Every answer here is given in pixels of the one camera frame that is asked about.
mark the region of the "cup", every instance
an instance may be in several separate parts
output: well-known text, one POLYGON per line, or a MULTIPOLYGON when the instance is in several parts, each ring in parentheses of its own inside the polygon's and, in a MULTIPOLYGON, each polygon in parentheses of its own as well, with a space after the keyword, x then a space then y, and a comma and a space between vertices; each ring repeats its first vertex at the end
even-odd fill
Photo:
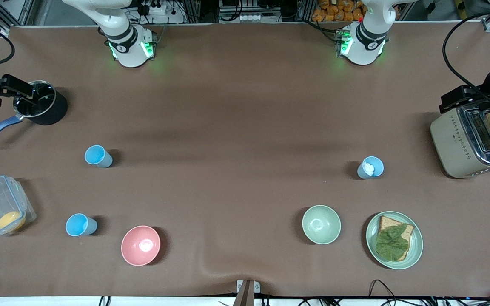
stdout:
POLYGON ((66 232, 69 236, 91 235, 97 230, 97 222, 82 213, 76 213, 66 222, 66 232))
POLYGON ((360 163, 356 173, 364 180, 373 179, 383 173, 383 162, 375 156, 368 156, 360 163))
POLYGON ((84 160, 100 168, 107 168, 113 163, 113 157, 101 145, 93 145, 84 153, 84 160))

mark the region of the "saucepan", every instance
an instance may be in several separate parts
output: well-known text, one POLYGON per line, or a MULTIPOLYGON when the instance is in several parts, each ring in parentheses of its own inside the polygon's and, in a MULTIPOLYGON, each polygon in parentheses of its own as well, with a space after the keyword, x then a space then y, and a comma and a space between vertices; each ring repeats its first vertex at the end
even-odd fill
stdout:
POLYGON ((62 120, 68 111, 68 101, 54 87, 45 81, 29 82, 33 86, 33 97, 16 97, 12 106, 16 116, 0 122, 0 132, 13 124, 28 118, 35 124, 51 125, 62 120))

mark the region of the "spinach leaf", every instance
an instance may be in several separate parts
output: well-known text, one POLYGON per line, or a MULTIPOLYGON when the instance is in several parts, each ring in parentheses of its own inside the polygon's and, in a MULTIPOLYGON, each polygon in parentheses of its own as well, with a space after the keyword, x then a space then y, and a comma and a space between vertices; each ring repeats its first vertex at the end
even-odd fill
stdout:
POLYGON ((400 236, 407 226, 407 224, 394 225, 380 231, 376 237, 377 254, 388 261, 399 260, 410 247, 407 240, 400 236))

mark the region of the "green plate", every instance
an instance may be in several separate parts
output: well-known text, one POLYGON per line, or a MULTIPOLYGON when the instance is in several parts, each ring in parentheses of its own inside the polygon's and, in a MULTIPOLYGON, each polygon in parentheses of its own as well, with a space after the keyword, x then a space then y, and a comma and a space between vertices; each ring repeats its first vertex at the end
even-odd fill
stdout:
POLYGON ((338 238, 342 230, 339 215, 330 207, 316 205, 310 207, 302 218, 305 236, 316 244, 330 244, 338 238))
POLYGON ((370 249, 373 257, 375 257, 377 261, 379 261, 383 266, 389 267, 391 269, 408 269, 412 265, 415 265, 422 255, 422 235, 419 227, 417 227, 417 224, 407 215, 396 211, 385 211, 382 213, 378 213, 375 217, 372 218, 372 220, 368 224, 368 227, 366 228, 366 243, 368 244, 368 248, 370 249), (408 251, 406 258, 402 261, 385 260, 376 252, 376 237, 377 231, 379 230, 379 220, 381 219, 382 215, 391 219, 395 219, 396 221, 411 224, 414 227, 410 239, 410 250, 408 251))

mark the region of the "yellow object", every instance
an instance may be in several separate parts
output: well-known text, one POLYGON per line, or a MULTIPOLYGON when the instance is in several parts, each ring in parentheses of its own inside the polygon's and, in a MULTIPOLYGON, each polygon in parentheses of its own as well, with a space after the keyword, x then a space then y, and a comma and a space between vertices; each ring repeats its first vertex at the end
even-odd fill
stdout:
MULTIPOLYGON (((11 211, 7 214, 5 214, 3 217, 0 218, 0 229, 6 227, 7 225, 11 224, 12 222, 18 220, 20 217, 20 211, 11 211)), ((13 228, 12 230, 17 230, 19 229, 22 225, 24 225, 24 222, 26 221, 26 218, 22 218, 22 221, 20 224, 16 227, 13 228)))

